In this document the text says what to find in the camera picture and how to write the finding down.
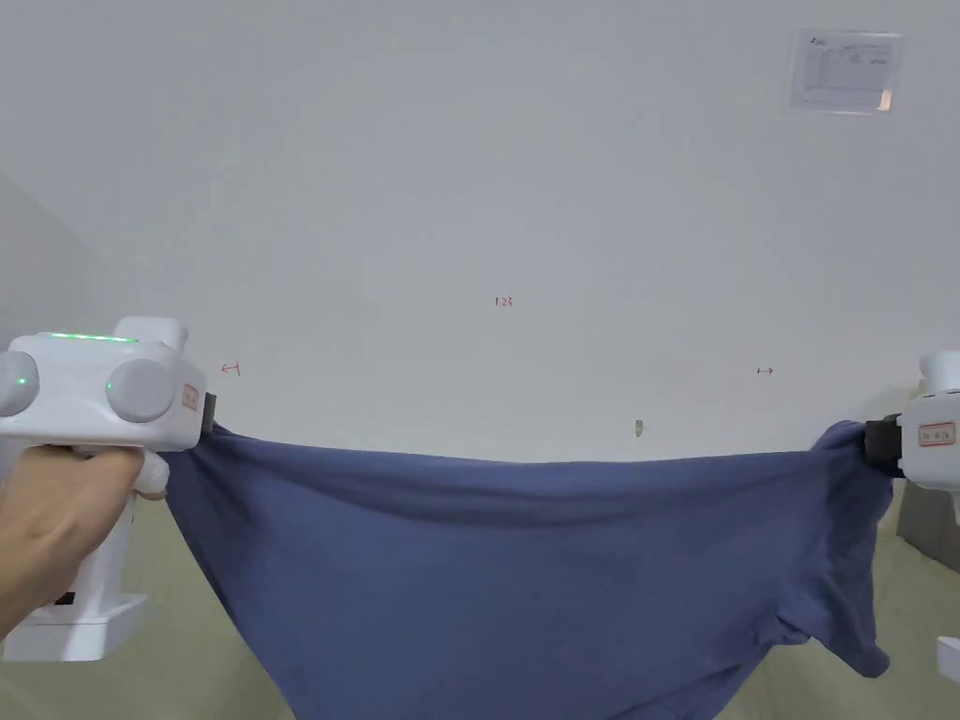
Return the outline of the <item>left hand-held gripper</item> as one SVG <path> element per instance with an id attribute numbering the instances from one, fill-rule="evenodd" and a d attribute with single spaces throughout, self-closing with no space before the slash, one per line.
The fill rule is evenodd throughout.
<path id="1" fill-rule="evenodd" d="M 42 332 L 12 339 L 1 355 L 1 434 L 59 445 L 81 456 L 142 450 L 136 492 L 165 489 L 166 453 L 195 447 L 214 424 L 216 398 L 186 356 L 188 330 L 172 318 L 126 317 L 109 336 Z M 7 636 L 6 662 L 89 662 L 143 624 L 146 598 L 122 589 L 133 499 L 83 562 L 62 598 Z"/>

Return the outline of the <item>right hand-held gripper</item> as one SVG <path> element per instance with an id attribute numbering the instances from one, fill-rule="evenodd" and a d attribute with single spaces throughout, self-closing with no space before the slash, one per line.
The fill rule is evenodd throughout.
<path id="1" fill-rule="evenodd" d="M 900 413 L 865 426 L 868 465 L 902 480 L 896 534 L 921 554 L 959 570 L 959 353 L 920 361 L 920 393 Z"/>

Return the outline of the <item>person's left hand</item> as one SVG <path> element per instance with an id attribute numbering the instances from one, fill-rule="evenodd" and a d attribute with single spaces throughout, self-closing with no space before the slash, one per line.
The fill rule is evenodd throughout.
<path id="1" fill-rule="evenodd" d="M 120 518 L 143 468 L 138 449 L 83 458 L 25 450 L 1 488 L 1 635 L 63 596 Z"/>

